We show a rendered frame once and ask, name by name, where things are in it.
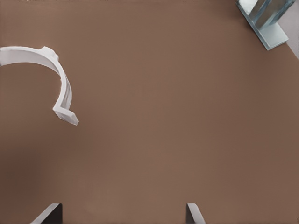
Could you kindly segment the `white drainage pipe clamp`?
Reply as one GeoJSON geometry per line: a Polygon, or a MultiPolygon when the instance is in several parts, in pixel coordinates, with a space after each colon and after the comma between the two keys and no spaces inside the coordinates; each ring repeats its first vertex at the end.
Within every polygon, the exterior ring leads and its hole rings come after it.
{"type": "Polygon", "coordinates": [[[45,46],[40,49],[22,46],[0,47],[0,66],[14,63],[34,63],[55,71],[60,77],[61,87],[52,110],[60,119],[73,125],[79,124],[76,114],[70,110],[72,101],[70,82],[59,62],[59,56],[53,49],[45,46]]]}

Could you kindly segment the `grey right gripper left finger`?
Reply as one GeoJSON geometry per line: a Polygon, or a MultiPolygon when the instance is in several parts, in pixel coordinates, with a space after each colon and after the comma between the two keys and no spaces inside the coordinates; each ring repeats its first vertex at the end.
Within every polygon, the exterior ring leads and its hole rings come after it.
{"type": "Polygon", "coordinates": [[[63,205],[52,203],[30,224],[63,224],[63,205]]]}

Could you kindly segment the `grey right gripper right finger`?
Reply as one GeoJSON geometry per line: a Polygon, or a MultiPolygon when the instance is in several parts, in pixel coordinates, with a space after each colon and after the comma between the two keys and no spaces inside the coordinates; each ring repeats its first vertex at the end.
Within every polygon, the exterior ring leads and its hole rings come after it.
{"type": "Polygon", "coordinates": [[[186,204],[186,224],[206,224],[197,204],[186,204]]]}

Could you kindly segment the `silver frame post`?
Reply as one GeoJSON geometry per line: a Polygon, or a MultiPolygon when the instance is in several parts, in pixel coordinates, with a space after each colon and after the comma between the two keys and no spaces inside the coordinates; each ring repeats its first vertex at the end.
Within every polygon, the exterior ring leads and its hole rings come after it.
{"type": "Polygon", "coordinates": [[[236,5],[267,50],[289,38],[278,20],[297,0],[235,0],[236,5]]]}

